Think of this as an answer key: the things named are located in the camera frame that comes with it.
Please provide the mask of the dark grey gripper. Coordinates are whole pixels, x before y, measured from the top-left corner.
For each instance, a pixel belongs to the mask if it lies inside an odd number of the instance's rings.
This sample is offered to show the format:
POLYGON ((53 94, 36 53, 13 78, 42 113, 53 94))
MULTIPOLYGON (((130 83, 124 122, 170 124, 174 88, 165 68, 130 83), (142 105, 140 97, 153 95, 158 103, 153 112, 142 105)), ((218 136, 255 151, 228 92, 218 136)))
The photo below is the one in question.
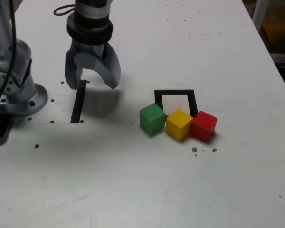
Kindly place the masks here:
POLYGON ((89 45, 72 39, 65 60, 65 79, 71 89, 77 90, 83 69, 98 73, 112 89, 119 85, 121 67, 110 44, 89 45))

